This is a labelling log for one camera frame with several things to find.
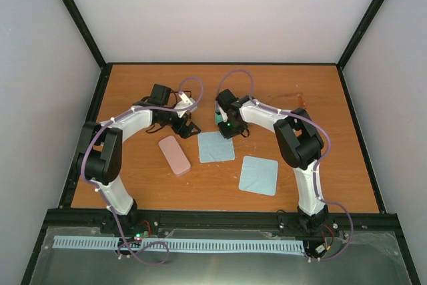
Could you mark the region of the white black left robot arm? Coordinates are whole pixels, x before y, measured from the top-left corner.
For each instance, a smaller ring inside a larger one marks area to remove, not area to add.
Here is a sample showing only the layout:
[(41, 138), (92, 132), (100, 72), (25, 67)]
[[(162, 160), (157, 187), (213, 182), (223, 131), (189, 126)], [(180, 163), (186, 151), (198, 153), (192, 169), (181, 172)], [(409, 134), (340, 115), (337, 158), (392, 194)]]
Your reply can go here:
[(169, 126), (186, 139), (200, 132), (191, 121), (199, 103), (189, 91), (173, 91), (155, 84), (151, 95), (135, 102), (127, 111), (107, 121), (87, 121), (81, 130), (73, 165), (80, 178), (101, 195), (106, 208), (115, 214), (115, 225), (124, 233), (139, 225), (136, 201), (128, 194), (120, 178), (123, 142), (155, 124)]

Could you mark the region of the transparent orange sunglasses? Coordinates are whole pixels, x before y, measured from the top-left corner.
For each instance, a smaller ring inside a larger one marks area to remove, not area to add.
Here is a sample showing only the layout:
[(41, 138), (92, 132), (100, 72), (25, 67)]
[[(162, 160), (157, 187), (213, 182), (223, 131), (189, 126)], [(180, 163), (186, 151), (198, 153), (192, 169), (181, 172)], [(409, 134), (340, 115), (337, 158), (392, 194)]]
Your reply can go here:
[(290, 92), (272, 95), (266, 102), (267, 105), (278, 107), (280, 109), (294, 110), (305, 108), (306, 102), (302, 92)]

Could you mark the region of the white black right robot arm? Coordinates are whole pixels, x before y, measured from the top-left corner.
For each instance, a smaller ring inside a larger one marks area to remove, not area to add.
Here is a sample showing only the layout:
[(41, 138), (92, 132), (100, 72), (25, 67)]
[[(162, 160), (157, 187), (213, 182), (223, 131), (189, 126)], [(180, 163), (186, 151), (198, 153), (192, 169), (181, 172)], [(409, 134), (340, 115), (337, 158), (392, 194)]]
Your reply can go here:
[(293, 168), (298, 187), (298, 224), (305, 234), (319, 230), (328, 217), (318, 173), (324, 142), (307, 111), (285, 111), (265, 105), (250, 96), (236, 97), (225, 89), (216, 96), (218, 128), (230, 139), (249, 136), (249, 125), (258, 125), (275, 134), (283, 160)]

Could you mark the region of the grey green glasses case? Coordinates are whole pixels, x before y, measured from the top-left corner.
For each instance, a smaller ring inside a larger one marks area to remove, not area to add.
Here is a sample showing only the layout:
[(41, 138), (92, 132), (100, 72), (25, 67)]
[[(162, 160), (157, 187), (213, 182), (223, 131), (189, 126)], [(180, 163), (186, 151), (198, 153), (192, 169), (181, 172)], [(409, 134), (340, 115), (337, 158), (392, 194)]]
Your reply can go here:
[(216, 125), (218, 125), (219, 123), (221, 123), (223, 121), (223, 117), (221, 115), (220, 107), (218, 104), (215, 104), (214, 121), (215, 121)]

